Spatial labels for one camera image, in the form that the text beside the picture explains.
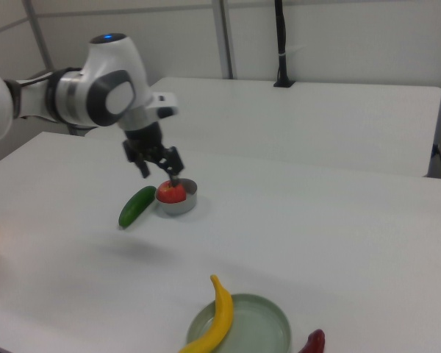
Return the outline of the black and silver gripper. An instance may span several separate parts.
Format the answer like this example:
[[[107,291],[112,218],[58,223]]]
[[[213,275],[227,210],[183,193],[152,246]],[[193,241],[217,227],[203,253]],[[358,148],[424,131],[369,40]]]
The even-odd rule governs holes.
[[[168,175],[171,184],[180,183],[179,175],[184,170],[184,164],[175,146],[163,146],[162,130],[155,115],[145,109],[131,109],[122,115],[118,126],[126,136],[123,142],[126,158],[139,169],[144,179],[150,171],[142,153],[153,152],[154,164]]]

